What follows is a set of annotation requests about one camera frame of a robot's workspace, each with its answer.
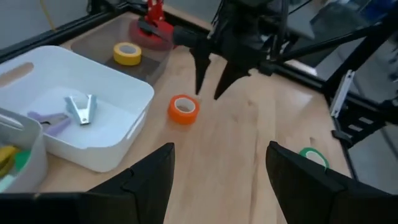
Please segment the red desk lamp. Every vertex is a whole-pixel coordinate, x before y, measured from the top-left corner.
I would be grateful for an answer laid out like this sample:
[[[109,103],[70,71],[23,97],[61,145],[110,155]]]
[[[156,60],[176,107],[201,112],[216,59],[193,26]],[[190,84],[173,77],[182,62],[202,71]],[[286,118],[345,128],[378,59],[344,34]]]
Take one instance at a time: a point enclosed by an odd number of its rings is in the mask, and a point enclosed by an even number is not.
[[[146,0],[147,12],[129,24],[132,42],[150,50],[166,51],[174,48],[174,27],[165,20],[163,0]]]

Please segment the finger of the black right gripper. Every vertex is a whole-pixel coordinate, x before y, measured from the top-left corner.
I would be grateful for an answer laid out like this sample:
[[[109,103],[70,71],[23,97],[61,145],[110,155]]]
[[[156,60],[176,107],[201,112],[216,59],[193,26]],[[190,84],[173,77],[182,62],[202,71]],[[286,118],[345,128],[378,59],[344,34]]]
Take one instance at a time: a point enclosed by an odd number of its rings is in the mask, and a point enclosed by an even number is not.
[[[207,68],[211,62],[209,59],[211,51],[207,46],[204,46],[194,47],[190,49],[190,53],[195,62],[195,94],[198,95],[205,79]]]
[[[221,78],[215,90],[214,99],[217,100],[236,80],[250,76],[247,69],[243,69],[228,62],[221,74]]]

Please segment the orange tape roll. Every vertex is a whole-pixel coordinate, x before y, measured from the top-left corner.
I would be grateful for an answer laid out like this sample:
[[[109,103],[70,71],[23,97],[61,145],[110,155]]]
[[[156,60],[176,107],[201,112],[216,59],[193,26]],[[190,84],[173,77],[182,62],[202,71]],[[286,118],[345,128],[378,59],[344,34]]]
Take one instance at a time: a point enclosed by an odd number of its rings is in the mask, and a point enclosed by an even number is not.
[[[199,102],[188,95],[175,95],[168,107],[168,116],[178,124],[189,125],[197,120],[200,110]]]

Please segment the small yellow stapler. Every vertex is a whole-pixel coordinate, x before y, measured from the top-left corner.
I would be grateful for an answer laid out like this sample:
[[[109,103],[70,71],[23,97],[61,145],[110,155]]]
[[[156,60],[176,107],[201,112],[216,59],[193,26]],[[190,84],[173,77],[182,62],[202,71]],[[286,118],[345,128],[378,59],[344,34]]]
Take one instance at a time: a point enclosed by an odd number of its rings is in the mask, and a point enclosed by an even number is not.
[[[0,178],[4,177],[13,167],[19,149],[15,146],[0,147]]]

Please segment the black aluminium table frame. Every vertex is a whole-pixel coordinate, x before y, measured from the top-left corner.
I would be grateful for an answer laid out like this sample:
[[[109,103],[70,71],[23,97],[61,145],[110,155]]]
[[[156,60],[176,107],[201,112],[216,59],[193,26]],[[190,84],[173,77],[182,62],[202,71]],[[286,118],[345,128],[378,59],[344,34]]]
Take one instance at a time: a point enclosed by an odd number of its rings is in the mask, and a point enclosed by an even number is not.
[[[6,62],[36,47],[59,45],[125,12],[132,12],[139,16],[145,16],[149,13],[147,6],[128,1],[113,5],[107,2],[107,0],[90,0],[88,8],[89,14],[87,16],[69,22],[56,31],[44,32],[4,50],[0,50],[0,62]],[[273,56],[270,59],[266,59],[263,54],[257,53],[251,67],[258,69],[265,75],[277,72],[279,75],[322,93],[327,102],[330,103],[337,96],[338,85],[343,76],[348,71],[353,72],[362,66],[377,48],[393,34],[395,26],[398,26],[398,3],[394,5],[378,24],[294,52]],[[290,59],[313,54],[356,39],[362,39],[363,41],[326,81],[311,77],[286,64],[286,61]],[[335,123],[337,129],[332,132],[332,135],[343,146],[352,147],[370,134],[389,124],[398,126],[398,106],[395,106],[392,100],[375,103],[349,93],[343,103],[343,111],[335,119]]]

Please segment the yellow tape roll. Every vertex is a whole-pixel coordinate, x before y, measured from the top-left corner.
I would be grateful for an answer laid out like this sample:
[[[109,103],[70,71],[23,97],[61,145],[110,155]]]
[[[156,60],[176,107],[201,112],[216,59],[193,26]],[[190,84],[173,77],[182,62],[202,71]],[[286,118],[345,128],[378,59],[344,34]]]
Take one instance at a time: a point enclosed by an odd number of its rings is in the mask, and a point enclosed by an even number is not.
[[[141,62],[141,57],[141,48],[129,42],[120,42],[113,48],[113,59],[121,65],[138,65]]]

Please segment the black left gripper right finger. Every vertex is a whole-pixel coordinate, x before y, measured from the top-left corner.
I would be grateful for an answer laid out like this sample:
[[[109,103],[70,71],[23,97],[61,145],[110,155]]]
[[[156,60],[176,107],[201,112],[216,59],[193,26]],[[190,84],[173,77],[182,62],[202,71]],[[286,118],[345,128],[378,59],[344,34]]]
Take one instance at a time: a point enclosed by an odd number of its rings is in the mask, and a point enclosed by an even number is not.
[[[288,224],[398,224],[398,195],[347,177],[271,141],[266,170]]]

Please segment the dark translucent plastic bin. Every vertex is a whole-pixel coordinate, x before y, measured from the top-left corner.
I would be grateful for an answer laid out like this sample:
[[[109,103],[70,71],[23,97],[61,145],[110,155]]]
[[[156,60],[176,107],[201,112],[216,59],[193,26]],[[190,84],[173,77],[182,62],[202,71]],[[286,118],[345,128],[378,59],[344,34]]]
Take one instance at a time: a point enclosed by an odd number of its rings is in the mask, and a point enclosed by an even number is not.
[[[83,35],[70,48],[95,62],[155,85],[164,73],[173,45],[165,34],[162,37],[146,37],[137,27],[138,20],[137,15],[123,14]],[[121,65],[114,60],[114,46],[121,42],[141,48],[142,57],[138,65]]]

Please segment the light grey plastic bin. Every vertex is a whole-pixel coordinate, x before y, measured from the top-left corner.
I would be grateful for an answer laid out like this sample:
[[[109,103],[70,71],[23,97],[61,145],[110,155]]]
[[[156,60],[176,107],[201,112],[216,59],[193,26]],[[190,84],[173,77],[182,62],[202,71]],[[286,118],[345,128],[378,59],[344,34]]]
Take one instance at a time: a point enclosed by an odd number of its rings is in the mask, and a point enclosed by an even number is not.
[[[30,151],[24,168],[15,166],[0,178],[1,193],[32,192],[47,175],[47,155],[41,125],[26,116],[0,108],[0,147],[15,146],[19,151]]]

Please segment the green tape roll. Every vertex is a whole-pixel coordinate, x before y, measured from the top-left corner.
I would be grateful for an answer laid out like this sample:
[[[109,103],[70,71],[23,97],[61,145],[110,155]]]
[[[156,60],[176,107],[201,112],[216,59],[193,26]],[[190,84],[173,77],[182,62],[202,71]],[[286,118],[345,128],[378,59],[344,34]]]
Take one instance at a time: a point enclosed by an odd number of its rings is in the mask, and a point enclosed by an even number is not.
[[[329,168],[329,162],[327,161],[326,157],[320,153],[318,150],[312,148],[312,147],[305,147],[303,148],[299,154],[302,157],[305,157],[321,166],[324,167],[324,169],[328,169]]]

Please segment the purple stapler remover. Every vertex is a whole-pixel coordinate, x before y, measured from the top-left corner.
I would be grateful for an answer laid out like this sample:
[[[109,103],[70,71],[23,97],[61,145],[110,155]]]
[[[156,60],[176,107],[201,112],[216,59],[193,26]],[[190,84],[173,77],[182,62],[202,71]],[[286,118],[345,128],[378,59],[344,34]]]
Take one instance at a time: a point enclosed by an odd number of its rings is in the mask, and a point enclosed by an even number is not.
[[[64,113],[39,114],[35,111],[30,111],[27,116],[38,121],[42,125],[44,133],[53,137],[59,135],[72,122]]]

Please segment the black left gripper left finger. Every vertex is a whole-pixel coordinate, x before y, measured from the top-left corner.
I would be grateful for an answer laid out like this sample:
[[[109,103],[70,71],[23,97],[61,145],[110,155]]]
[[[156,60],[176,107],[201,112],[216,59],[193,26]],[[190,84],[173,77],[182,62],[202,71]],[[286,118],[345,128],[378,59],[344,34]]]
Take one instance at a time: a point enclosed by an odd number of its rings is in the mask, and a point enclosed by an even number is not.
[[[0,194],[0,224],[163,224],[174,169],[168,142],[87,192]]]

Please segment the white plastic bin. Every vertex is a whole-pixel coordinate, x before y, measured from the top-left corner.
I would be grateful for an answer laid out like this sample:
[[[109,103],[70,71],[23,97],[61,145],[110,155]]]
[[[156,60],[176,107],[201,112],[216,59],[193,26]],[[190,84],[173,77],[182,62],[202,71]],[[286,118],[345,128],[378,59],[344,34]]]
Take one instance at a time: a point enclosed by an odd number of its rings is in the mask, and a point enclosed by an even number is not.
[[[66,114],[65,98],[97,97],[92,122],[72,121],[46,136],[49,153],[97,172],[121,162],[140,133],[154,89],[146,82],[58,46],[46,45],[0,63],[0,107],[26,115]]]

